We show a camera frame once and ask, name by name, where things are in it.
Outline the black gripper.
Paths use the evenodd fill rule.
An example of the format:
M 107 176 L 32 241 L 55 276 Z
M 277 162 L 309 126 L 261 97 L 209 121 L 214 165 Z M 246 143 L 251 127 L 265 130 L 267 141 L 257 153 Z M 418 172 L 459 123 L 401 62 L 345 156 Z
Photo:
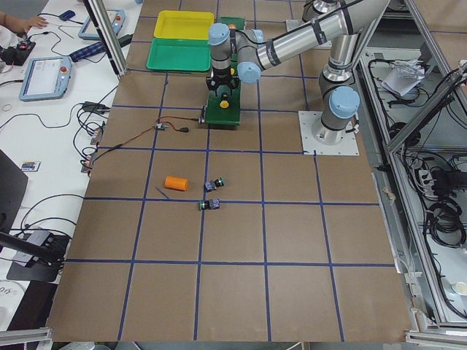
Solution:
M 213 67 L 211 74 L 206 77 L 208 91 L 217 95 L 217 90 L 221 86 L 226 86 L 232 93 L 240 88 L 240 79 L 233 67 L 218 69 Z

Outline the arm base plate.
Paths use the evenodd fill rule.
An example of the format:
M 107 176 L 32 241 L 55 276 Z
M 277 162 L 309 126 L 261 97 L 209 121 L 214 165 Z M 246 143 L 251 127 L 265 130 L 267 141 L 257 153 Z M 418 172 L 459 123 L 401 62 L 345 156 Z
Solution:
M 292 31 L 293 29 L 295 28 L 298 28 L 300 26 L 302 26 L 304 24 L 304 22 L 302 20 L 286 20 L 285 21 L 285 25 L 286 25 L 286 31 L 289 32 L 289 31 Z
M 340 131 L 327 129 L 321 111 L 299 111 L 302 151 L 305 155 L 359 156 L 352 121 Z

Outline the person's hand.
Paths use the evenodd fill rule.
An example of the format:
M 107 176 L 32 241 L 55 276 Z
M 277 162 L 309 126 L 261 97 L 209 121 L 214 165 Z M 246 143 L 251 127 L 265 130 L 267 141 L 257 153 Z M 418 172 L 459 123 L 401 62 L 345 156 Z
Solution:
M 12 21 L 11 31 L 20 35 L 27 34 L 31 28 L 46 28 L 48 21 L 42 16 L 33 16 L 30 18 L 17 18 Z

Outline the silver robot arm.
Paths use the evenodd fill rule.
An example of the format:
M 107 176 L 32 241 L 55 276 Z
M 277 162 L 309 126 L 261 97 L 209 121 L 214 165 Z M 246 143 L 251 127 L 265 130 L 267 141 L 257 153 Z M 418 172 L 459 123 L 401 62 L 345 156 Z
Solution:
M 337 0 L 306 0 L 302 13 L 304 23 L 311 21 L 320 15 L 327 14 L 339 8 Z
M 201 123 L 238 125 L 242 84 L 254 84 L 263 71 L 331 42 L 320 74 L 324 110 L 312 134 L 322 144 L 338 144 L 360 105 L 360 96 L 348 81 L 387 6 L 387 1 L 307 1 L 302 23 L 269 40 L 260 30 L 212 24 L 208 33 L 212 71 L 206 78 L 209 97 Z

